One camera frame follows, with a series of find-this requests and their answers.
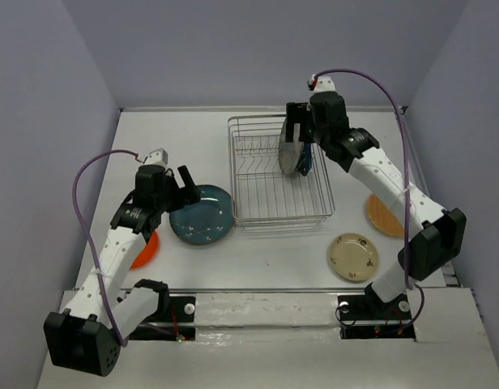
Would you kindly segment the teal blossom round plate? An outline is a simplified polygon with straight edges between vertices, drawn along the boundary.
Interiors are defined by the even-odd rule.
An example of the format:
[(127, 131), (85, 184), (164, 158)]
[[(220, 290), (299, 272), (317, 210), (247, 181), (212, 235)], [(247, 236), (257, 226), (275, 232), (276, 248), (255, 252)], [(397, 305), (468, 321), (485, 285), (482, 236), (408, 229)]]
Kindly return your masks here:
[(235, 225), (232, 197), (213, 185), (199, 185), (200, 201), (169, 214), (172, 231), (184, 242), (205, 246), (224, 238)]

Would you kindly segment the grey deer pattern plate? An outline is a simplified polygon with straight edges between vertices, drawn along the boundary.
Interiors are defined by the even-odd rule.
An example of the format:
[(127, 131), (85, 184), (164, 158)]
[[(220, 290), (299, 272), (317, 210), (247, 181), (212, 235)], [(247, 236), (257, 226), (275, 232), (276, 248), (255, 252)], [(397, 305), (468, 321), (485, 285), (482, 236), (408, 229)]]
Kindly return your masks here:
[(278, 158), (279, 167), (284, 175), (290, 175), (295, 172), (299, 159), (303, 152), (304, 143), (300, 141), (300, 125), (295, 124), (293, 127), (292, 142), (286, 141), (287, 127), (286, 122), (283, 123), (279, 135)]

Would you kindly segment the dark blue leaf plate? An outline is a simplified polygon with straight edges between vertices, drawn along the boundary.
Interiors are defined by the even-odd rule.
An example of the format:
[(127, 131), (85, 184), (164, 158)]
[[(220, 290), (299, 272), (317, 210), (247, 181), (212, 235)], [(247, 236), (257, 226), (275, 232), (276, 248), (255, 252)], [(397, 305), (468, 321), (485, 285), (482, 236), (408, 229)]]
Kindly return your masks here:
[(303, 143), (301, 154), (296, 165), (297, 172), (303, 177), (306, 177), (312, 169), (312, 163), (312, 145), (310, 143)]

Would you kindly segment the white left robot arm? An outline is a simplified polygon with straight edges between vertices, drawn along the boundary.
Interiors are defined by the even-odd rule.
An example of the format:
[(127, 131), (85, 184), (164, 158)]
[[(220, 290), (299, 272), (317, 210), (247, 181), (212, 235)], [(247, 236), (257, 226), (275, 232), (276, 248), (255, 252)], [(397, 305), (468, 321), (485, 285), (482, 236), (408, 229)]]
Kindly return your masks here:
[(178, 167), (177, 174), (183, 186), (163, 162), (139, 167), (134, 189), (115, 212), (102, 249), (92, 249), (94, 266), (81, 288), (62, 312), (50, 313), (45, 320), (46, 343), (55, 366), (105, 377), (139, 324), (147, 317), (160, 320), (168, 314), (164, 282), (142, 279), (122, 301), (117, 297), (162, 215), (200, 200), (187, 167)]

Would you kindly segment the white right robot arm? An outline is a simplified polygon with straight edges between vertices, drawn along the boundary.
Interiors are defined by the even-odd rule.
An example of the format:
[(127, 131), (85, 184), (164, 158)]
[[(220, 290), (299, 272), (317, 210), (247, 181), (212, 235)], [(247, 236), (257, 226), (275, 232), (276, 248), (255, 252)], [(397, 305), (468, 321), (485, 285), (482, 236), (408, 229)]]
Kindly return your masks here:
[(326, 157), (370, 189), (404, 227), (404, 247), (396, 264), (365, 289), (363, 307), (374, 318), (393, 300), (458, 256), (467, 218), (445, 209), (410, 182), (366, 129), (351, 127), (344, 99), (317, 92), (309, 101), (286, 105), (286, 140), (316, 143)]

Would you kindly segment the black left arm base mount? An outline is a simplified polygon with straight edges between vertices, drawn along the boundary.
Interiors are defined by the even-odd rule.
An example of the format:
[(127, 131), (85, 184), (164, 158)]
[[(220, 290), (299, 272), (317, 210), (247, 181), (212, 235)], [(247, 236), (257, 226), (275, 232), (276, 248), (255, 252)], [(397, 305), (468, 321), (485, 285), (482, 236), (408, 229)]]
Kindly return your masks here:
[(195, 303), (195, 296), (171, 295), (167, 310), (145, 318), (130, 335), (129, 340), (170, 342), (195, 340)]

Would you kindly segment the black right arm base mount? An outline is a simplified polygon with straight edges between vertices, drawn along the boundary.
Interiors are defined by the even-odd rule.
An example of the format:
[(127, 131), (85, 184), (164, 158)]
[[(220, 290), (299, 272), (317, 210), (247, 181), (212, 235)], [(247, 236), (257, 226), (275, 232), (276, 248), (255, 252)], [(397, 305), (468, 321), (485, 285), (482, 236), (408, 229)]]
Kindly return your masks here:
[(344, 340), (383, 340), (416, 338), (407, 294), (385, 303), (368, 285), (361, 294), (338, 297), (335, 318)]

